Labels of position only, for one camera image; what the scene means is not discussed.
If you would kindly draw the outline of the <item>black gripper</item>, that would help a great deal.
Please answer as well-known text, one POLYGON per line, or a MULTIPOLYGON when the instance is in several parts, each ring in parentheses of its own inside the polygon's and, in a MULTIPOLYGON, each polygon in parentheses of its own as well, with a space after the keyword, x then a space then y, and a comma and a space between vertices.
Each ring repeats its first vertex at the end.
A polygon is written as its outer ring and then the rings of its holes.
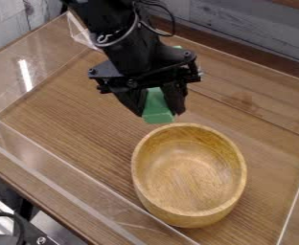
POLYGON ((161 87, 174 115, 186 112, 187 84, 201 81, 197 54, 162 42, 167 33, 147 28, 131 32, 91 32, 91 40, 104 51, 107 61, 90 69, 102 94, 117 94, 123 105, 141 117, 147 88, 161 87))

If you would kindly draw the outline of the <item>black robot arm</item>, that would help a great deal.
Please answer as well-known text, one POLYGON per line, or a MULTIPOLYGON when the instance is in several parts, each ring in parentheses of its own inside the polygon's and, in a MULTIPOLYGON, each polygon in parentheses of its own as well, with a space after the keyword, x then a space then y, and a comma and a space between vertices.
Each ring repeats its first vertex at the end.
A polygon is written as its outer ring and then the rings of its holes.
POLYGON ((107 61, 88 70, 103 94, 142 115, 150 90, 163 91, 174 115, 186 112, 189 85, 201 81, 197 54, 162 42, 175 33, 161 32, 151 21, 150 7, 166 8, 161 0, 62 0, 76 13, 90 39, 107 61))

